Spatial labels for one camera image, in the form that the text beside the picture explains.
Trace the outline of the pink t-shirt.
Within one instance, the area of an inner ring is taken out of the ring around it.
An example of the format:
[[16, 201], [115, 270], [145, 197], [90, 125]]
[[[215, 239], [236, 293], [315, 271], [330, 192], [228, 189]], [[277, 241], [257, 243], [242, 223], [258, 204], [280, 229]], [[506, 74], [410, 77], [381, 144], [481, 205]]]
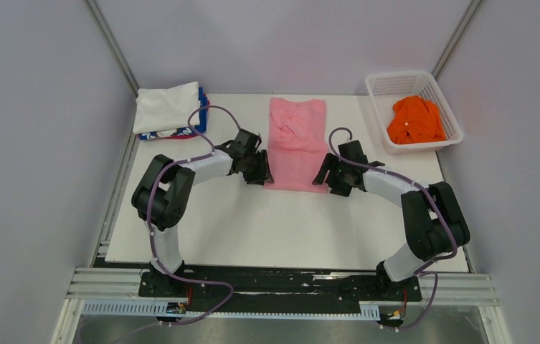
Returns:
[[267, 158], [273, 182], [264, 189], [327, 193], [326, 185], [313, 183], [328, 152], [325, 129], [325, 101], [271, 98]]

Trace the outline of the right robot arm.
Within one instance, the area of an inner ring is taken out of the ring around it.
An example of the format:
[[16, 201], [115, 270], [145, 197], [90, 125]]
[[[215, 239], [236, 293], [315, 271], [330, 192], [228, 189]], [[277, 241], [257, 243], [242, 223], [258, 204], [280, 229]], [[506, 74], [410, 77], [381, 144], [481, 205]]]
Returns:
[[375, 289], [393, 299], [404, 282], [437, 260], [450, 259], [470, 241], [470, 230], [450, 184], [420, 183], [369, 161], [359, 141], [327, 153], [314, 185], [326, 185], [331, 194], [348, 197], [354, 189], [380, 196], [402, 211], [405, 243], [377, 266]]

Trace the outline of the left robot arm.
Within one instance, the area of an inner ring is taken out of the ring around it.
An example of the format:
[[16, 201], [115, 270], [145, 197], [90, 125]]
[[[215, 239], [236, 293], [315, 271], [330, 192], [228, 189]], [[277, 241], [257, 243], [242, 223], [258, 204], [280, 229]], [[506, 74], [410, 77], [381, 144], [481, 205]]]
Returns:
[[191, 190], [205, 181], [237, 174], [248, 185], [272, 183], [267, 151], [259, 149], [261, 142], [259, 135], [240, 129], [234, 139], [211, 145], [211, 151], [202, 156], [175, 161], [160, 154], [150, 162], [131, 204], [148, 227], [151, 264], [161, 272], [157, 285], [166, 295], [179, 295], [185, 282], [195, 282], [177, 272], [184, 263], [178, 224]]

